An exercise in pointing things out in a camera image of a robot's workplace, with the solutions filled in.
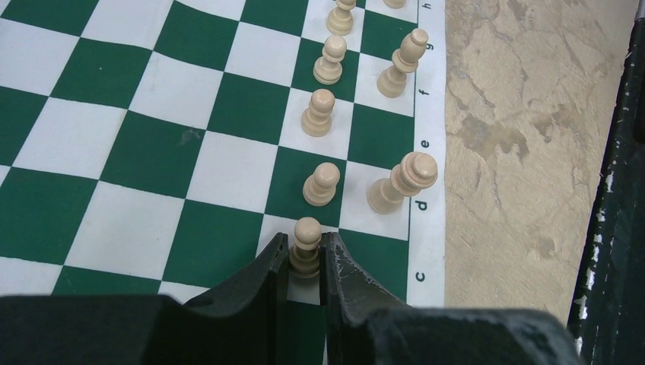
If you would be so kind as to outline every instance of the beige table surface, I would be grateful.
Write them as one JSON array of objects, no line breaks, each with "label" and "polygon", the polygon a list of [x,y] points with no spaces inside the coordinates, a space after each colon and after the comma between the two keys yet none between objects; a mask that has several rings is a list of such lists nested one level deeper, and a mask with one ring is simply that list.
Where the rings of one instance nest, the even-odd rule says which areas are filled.
[{"label": "beige table surface", "polygon": [[566,322],[637,0],[447,0],[446,306]]}]

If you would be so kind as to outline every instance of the white chess piece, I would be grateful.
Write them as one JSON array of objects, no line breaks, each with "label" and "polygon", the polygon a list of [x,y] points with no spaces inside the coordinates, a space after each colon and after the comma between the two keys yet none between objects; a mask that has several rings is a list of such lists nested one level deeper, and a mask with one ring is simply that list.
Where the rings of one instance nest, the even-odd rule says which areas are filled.
[{"label": "white chess piece", "polygon": [[392,9],[400,9],[405,5],[405,0],[383,0],[383,2]]},{"label": "white chess piece", "polygon": [[341,61],[345,58],[347,43],[341,36],[329,36],[322,48],[322,57],[313,65],[313,77],[323,85],[338,82],[342,74]]},{"label": "white chess piece", "polygon": [[335,164],[321,163],[304,182],[304,200],[314,207],[326,205],[334,198],[340,178],[341,172]]},{"label": "white chess piece", "polygon": [[314,218],[304,217],[296,222],[294,245],[289,249],[291,272],[299,278],[312,278],[318,274],[318,246],[323,235],[320,223]]},{"label": "white chess piece", "polygon": [[311,94],[309,107],[300,118],[300,125],[308,135],[322,137],[332,127],[332,111],[336,98],[327,89],[318,89]]},{"label": "white chess piece", "polygon": [[354,26],[350,10],[356,7],[356,0],[336,0],[336,7],[327,15],[327,30],[337,36],[346,36]]},{"label": "white chess piece", "polygon": [[426,50],[428,36],[421,28],[403,38],[401,48],[392,54],[392,66],[386,68],[377,80],[379,91],[386,97],[399,97],[405,90],[407,74],[417,71],[419,59]]},{"label": "white chess piece", "polygon": [[389,178],[378,179],[367,190],[367,202],[378,214],[399,209],[406,196],[415,196],[437,181],[437,162],[429,154],[410,152],[394,166]]}]

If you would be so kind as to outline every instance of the vinyl chess mat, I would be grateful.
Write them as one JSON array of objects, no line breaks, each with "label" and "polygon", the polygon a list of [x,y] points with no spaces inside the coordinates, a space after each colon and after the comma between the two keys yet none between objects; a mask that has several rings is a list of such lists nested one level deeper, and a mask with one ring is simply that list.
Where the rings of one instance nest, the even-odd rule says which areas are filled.
[{"label": "vinyl chess mat", "polygon": [[[169,294],[183,302],[311,216],[396,296],[443,304],[443,2],[358,0],[330,133],[300,116],[330,35],[331,0],[0,0],[0,295]],[[417,26],[430,35],[404,94],[379,73]],[[409,151],[437,183],[395,214],[371,183]],[[305,179],[342,177],[315,208]],[[322,359],[317,277],[290,279],[302,356]]]}]

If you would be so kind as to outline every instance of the pawn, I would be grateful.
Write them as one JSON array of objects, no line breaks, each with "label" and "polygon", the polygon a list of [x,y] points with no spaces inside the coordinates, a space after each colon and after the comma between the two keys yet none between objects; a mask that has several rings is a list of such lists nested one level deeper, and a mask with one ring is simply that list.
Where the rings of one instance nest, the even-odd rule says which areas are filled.
[{"label": "pawn", "polygon": [[386,97],[399,97],[405,90],[407,74],[417,71],[419,59],[426,50],[428,36],[421,28],[414,29],[403,38],[401,48],[392,54],[392,66],[377,79],[377,88]]},{"label": "pawn", "polygon": [[296,222],[294,245],[289,249],[291,272],[299,278],[312,278],[319,271],[318,246],[323,235],[320,223],[314,218],[304,217]]},{"label": "pawn", "polygon": [[334,198],[340,178],[341,172],[335,164],[321,163],[304,182],[304,200],[314,207],[326,205]]},{"label": "pawn", "polygon": [[329,36],[322,48],[322,57],[313,65],[313,77],[323,85],[333,85],[342,74],[341,61],[345,58],[347,43],[341,36]]},{"label": "pawn", "polygon": [[300,126],[305,133],[312,137],[322,137],[332,127],[332,110],[336,98],[331,91],[318,89],[311,94],[309,107],[300,118]]},{"label": "pawn", "polygon": [[400,9],[405,5],[405,0],[383,0],[383,2],[392,9]]},{"label": "pawn", "polygon": [[356,6],[356,0],[336,0],[336,7],[327,16],[327,30],[337,36],[346,36],[354,26],[350,10]]},{"label": "pawn", "polygon": [[367,202],[378,214],[391,214],[405,197],[417,195],[437,181],[437,162],[429,154],[410,152],[394,166],[389,178],[377,180],[367,190]]}]

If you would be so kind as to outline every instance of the chessboard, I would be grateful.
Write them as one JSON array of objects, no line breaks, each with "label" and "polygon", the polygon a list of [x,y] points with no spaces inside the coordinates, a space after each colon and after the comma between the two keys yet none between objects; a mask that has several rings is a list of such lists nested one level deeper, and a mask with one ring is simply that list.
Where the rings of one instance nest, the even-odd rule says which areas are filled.
[{"label": "chessboard", "polygon": [[[168,294],[179,302],[314,217],[414,306],[443,305],[443,2],[358,0],[340,81],[313,77],[331,0],[0,0],[0,295]],[[402,96],[376,86],[416,27],[430,41]],[[312,92],[336,102],[303,132]],[[393,214],[367,188],[410,151],[439,179]],[[320,163],[341,172],[303,199]],[[290,333],[322,359],[317,277],[290,279]]]}]

